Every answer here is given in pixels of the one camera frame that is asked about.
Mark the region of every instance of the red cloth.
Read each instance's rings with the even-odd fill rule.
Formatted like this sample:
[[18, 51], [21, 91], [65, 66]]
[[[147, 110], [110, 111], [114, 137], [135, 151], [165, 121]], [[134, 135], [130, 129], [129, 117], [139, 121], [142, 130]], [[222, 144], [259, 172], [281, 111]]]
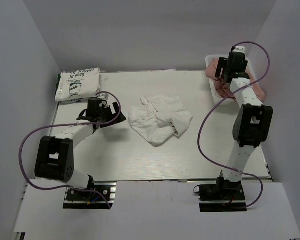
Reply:
[[[221, 78], [217, 78], [215, 77], [216, 75], [216, 70], [217, 70], [217, 66], [218, 66], [218, 62], [219, 62], [219, 58], [214, 58], [209, 66], [206, 68], [205, 70], [205, 75], [207, 78], [212, 79], [213, 83], [214, 83], [214, 87], [216, 92], [222, 97], [225, 98], [226, 96], [228, 96], [231, 91], [229, 89], [229, 85], [226, 84], [225, 82], [223, 82], [221, 80]], [[252, 74], [246, 70], [245, 71], [249, 77], [250, 77], [250, 81], [251, 83], [255, 82], [255, 78], [252, 76]], [[252, 85], [253, 91], [255, 93], [255, 95], [258, 97], [258, 99], [263, 102], [265, 100], [266, 94], [265, 92], [259, 87], [258, 83]]]

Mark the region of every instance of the white platform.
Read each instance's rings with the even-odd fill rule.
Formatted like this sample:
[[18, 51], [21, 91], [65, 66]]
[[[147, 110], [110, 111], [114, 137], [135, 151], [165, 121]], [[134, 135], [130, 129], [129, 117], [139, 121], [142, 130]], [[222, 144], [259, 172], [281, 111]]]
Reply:
[[[213, 99], [204, 71], [157, 71], [102, 73], [103, 91], [115, 94], [128, 118], [130, 106], [140, 106], [141, 96], [180, 96], [193, 115], [189, 129], [179, 138], [172, 137], [154, 147], [139, 136], [128, 121], [98, 130], [74, 151], [75, 167], [96, 181], [120, 180], [193, 180], [215, 179], [221, 168], [206, 161], [197, 148], [200, 125], [213, 107]], [[60, 105], [55, 124], [75, 123], [87, 103]], [[233, 148], [232, 129], [239, 107], [221, 106], [203, 129], [201, 146], [213, 160], [225, 164]], [[64, 129], [55, 128], [52, 135]], [[267, 178], [268, 171], [261, 148], [251, 156], [246, 170]]]
[[[59, 183], [34, 180], [42, 187]], [[65, 189], [28, 186], [15, 232], [24, 240], [290, 240], [300, 233], [281, 183], [265, 183], [247, 212], [205, 213], [193, 194], [196, 183], [119, 182], [111, 210], [63, 209]], [[259, 183], [243, 183], [246, 201]]]

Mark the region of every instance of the folded white shirt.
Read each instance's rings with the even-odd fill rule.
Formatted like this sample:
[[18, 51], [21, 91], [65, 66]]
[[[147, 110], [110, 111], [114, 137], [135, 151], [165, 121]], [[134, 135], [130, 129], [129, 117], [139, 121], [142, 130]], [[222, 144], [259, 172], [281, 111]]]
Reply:
[[160, 145], [171, 136], [181, 136], [190, 126], [193, 116], [185, 109], [180, 97], [141, 97], [143, 106], [131, 106], [129, 123], [152, 145]]
[[62, 72], [55, 101], [80, 102], [95, 97], [100, 88], [99, 75], [99, 68]]

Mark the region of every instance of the white wall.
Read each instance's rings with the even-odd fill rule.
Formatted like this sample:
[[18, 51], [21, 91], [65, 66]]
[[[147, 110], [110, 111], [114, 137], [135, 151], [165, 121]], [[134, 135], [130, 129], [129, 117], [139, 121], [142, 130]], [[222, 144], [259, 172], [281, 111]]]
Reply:
[[[278, 0], [256, 41], [270, 54], [262, 82], [274, 115], [262, 145], [272, 176], [282, 182], [300, 230], [300, 0]], [[248, 55], [260, 77], [266, 57], [256, 47]]]
[[[59, 72], [22, 0], [0, 0], [0, 240], [11, 237], [25, 189], [19, 145], [28, 132], [51, 123]], [[32, 177], [42, 134], [24, 151]]]
[[62, 70], [205, 69], [254, 41], [276, 0], [24, 0]]

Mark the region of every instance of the robotic arm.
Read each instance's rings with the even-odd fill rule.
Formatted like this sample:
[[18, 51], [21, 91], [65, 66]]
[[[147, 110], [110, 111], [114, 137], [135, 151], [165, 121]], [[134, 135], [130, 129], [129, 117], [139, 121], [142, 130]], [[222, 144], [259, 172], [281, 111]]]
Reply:
[[[92, 176], [75, 168], [74, 149], [82, 140], [94, 134], [98, 125], [80, 125], [82, 123], [106, 123], [116, 117], [119, 112], [117, 102], [113, 103], [113, 114], [107, 105], [108, 95], [104, 98], [91, 97], [87, 109], [83, 110], [77, 118], [78, 125], [69, 127], [56, 136], [44, 136], [39, 145], [35, 164], [35, 175], [40, 178], [60, 181], [79, 189], [90, 189], [93, 186]], [[101, 125], [101, 128], [124, 122], [126, 117], [120, 116], [110, 124]]]
[[[220, 57], [215, 77], [221, 78], [235, 92], [251, 83], [246, 73], [247, 65], [245, 48], [236, 46], [231, 49], [228, 58]], [[251, 154], [268, 137], [273, 108], [265, 106], [258, 99], [252, 86], [234, 96], [240, 111], [233, 126], [235, 142], [227, 166], [239, 172], [225, 169], [217, 178], [216, 185], [200, 185], [199, 195], [202, 201], [245, 200], [241, 184], [242, 172]]]

